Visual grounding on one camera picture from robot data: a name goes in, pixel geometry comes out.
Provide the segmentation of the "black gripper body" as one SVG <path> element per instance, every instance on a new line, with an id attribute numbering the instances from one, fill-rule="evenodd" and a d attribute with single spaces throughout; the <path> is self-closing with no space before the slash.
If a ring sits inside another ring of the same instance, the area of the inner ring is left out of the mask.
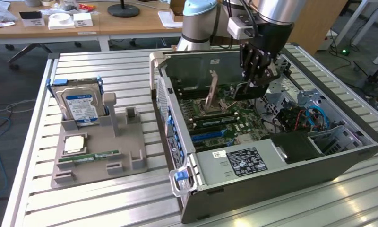
<path id="1" fill-rule="evenodd" d="M 251 44 L 259 50 L 271 53 L 276 58 L 280 50 L 284 48 L 291 33 L 295 28 L 295 23 L 288 25 L 277 25 L 273 23 L 264 23 L 257 25 L 257 34 L 251 39 Z"/>

